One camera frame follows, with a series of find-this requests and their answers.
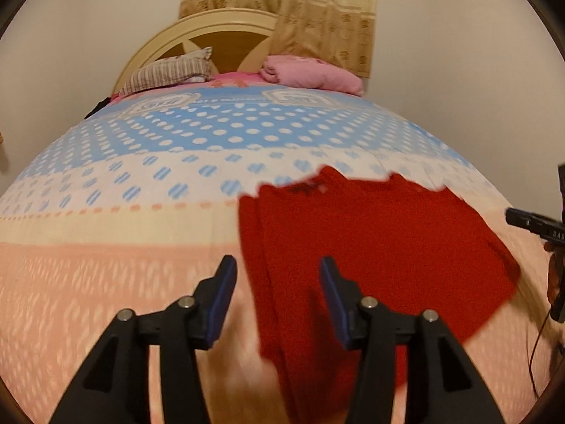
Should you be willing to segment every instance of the red cloth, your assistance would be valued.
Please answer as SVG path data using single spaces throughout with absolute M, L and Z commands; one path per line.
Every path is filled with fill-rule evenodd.
M 277 368 L 291 420 L 303 424 L 345 410 L 357 374 L 358 353 L 333 333 L 321 257 L 332 255 L 344 277 L 393 310 L 437 310 L 461 342 L 511 298 L 520 276 L 475 210 L 398 174 L 350 181 L 324 167 L 304 183 L 264 185 L 239 200 L 239 234 L 261 355 Z M 397 382 L 405 369 L 400 356 Z

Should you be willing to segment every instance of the dark object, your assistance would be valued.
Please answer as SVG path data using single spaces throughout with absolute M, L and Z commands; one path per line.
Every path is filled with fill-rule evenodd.
M 149 345 L 160 346 L 166 424 L 210 424 L 195 349 L 219 338 L 237 279 L 233 257 L 164 311 L 122 309 L 79 368 L 50 424 L 149 424 Z
M 395 349 L 408 345 L 406 424 L 504 424 L 482 377 L 436 311 L 398 314 L 357 283 L 344 279 L 331 257 L 320 281 L 337 338 L 363 352 L 346 424 L 391 422 Z
M 540 238 L 555 245 L 555 267 L 559 275 L 559 294 L 555 299 L 550 315 L 556 322 L 565 322 L 565 279 L 563 279 L 563 256 L 565 250 L 565 164 L 558 168 L 559 188 L 563 198 L 563 210 L 561 212 L 561 222 L 552 218 L 538 215 L 537 213 L 526 212 L 516 208 L 506 209 L 506 222 L 509 225 L 524 228 L 529 232 L 540 236 Z
M 91 117 L 93 114 L 95 114 L 97 111 L 100 111 L 101 109 L 103 109 L 109 102 L 110 100 L 112 100 L 111 97 L 106 97 L 104 100 L 101 100 L 98 102 L 97 106 L 95 106 L 92 111 L 90 113 L 88 113 L 84 119 L 87 119 L 89 117 Z

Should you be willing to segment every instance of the pillow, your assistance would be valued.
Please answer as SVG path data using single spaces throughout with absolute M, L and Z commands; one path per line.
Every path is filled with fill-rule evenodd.
M 189 52 L 182 56 L 151 62 L 135 71 L 119 92 L 120 97 L 135 94 L 156 87 L 171 86 L 188 82 L 193 77 L 211 79 L 210 56 L 212 48 Z

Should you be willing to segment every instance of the cable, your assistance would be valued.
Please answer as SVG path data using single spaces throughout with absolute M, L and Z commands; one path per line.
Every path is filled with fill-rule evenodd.
M 532 355 L 530 355 L 530 361 L 529 361 L 529 364 L 528 364 L 528 371 L 529 371 L 529 374 L 530 374 L 530 380 L 532 381 L 532 389 L 533 389 L 533 393 L 536 395 L 537 400 L 540 399 L 540 394 L 537 393 L 536 382 L 533 379 L 533 373 L 532 373 L 533 354 L 536 351 L 537 343 L 540 341 L 541 333 L 542 333 L 543 329 L 545 328 L 545 324 L 547 323 L 547 319 L 549 319 L 549 314 L 551 314 L 551 312 L 552 312 L 552 310 L 550 309 L 547 312 L 547 316 L 545 316 L 545 319 L 543 320 L 543 324 L 541 324 L 541 328 L 540 328 L 539 333 L 537 334 L 536 342 L 533 345 Z

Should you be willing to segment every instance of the folded pink cloth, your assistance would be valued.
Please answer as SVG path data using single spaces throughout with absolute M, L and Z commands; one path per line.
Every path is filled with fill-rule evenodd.
M 268 56 L 259 74 L 269 83 L 306 89 L 363 94 L 363 83 L 354 74 L 320 59 Z

